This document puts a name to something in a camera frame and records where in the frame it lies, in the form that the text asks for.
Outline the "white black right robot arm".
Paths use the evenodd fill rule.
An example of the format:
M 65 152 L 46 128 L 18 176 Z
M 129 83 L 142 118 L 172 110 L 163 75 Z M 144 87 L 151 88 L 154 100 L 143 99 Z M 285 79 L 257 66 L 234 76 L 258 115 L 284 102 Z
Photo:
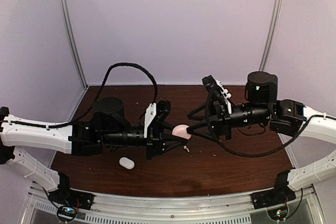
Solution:
M 272 155 L 298 137 L 310 137 L 335 143 L 335 117 L 319 112 L 294 100 L 278 100 L 278 78 L 264 71 L 248 74 L 245 85 L 246 103 L 235 104 L 231 94 L 219 80 L 212 76 L 202 79 L 208 92 L 206 102 L 191 111 L 187 117 L 197 124 L 186 128 L 185 133 L 200 136 L 217 143 L 225 151 L 240 157 L 259 158 Z M 228 148 L 220 137 L 232 138 L 232 129 L 259 125 L 291 139 L 275 149 L 259 154 L 241 153 Z M 256 203 L 270 199 L 279 204 L 286 199 L 293 200 L 295 192 L 306 186 L 335 175 L 335 152 L 303 168 L 294 168 L 277 175 L 273 189 L 255 193 Z

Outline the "pink earbud charging case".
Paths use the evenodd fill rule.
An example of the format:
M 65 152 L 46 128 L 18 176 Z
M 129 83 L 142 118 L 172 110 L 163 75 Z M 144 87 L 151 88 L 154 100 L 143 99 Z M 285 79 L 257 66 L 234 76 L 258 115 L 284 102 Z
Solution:
M 188 127 L 185 124 L 177 125 L 173 128 L 172 135 L 189 140 L 192 135 L 187 132 Z

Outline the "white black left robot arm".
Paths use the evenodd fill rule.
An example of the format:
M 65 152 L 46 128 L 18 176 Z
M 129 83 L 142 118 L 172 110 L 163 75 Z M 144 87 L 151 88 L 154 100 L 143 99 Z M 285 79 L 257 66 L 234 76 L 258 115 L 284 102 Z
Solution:
M 25 177 L 55 194 L 64 205 L 76 197 L 69 177 L 44 166 L 23 148 L 36 147 L 73 156 L 93 156 L 104 147 L 144 147 L 146 158 L 164 154 L 176 147 L 186 148 L 191 135 L 187 125 L 172 126 L 166 122 L 171 103 L 161 100 L 151 103 L 143 126 L 131 125 L 124 116 L 124 104 L 116 97 L 94 102 L 93 116 L 88 122 L 63 124 L 24 120 L 1 108 L 1 164 L 13 165 Z

